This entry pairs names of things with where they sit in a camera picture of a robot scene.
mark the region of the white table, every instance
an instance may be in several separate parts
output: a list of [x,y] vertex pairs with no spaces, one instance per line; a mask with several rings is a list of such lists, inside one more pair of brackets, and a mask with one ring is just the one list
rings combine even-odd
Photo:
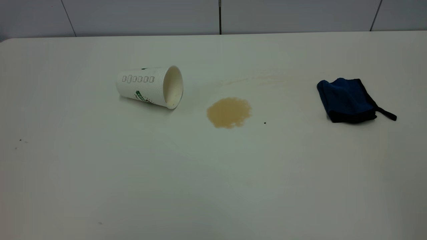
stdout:
[[[176,110],[119,97],[121,70],[171,64]],[[427,32],[6,40],[0,239],[425,239],[426,76]],[[338,77],[398,120],[331,123]],[[206,117],[224,97],[243,127]]]

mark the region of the brown liquid stain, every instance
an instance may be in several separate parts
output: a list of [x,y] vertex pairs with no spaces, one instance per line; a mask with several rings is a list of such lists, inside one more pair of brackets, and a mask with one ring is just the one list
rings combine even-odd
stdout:
[[216,128],[231,129],[243,126],[245,119],[252,116],[249,102],[237,97],[219,100],[207,110],[207,116]]

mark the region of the white paper cup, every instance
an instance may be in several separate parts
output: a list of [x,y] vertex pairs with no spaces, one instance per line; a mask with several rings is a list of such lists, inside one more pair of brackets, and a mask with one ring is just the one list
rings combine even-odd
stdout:
[[174,109],[181,100],[184,84],[177,66],[150,67],[119,73],[116,88],[123,97]]

